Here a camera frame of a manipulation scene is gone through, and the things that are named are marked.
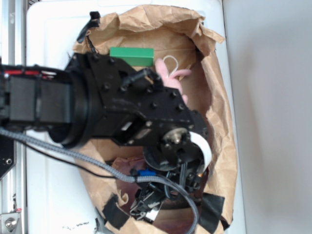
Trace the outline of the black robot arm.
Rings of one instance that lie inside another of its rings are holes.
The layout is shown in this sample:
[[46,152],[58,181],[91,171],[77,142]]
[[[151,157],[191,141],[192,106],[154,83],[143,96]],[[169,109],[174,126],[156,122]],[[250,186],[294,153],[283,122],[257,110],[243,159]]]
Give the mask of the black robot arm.
[[164,177],[189,194],[211,162],[206,124],[179,90],[108,55],[76,53],[64,70],[2,65],[0,125],[46,131],[68,149],[93,138],[141,146],[148,167],[136,176]]

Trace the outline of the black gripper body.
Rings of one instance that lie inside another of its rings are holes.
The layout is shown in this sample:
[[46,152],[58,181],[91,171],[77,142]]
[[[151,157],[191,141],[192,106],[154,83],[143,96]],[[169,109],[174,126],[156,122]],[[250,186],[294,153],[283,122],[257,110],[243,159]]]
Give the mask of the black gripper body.
[[199,189],[212,160],[208,130],[178,89],[166,87],[149,68],[136,71],[107,55],[75,53],[66,71],[75,101],[67,148],[80,148],[92,138],[143,147],[147,168],[132,179],[139,185],[132,216],[153,221],[165,200]]

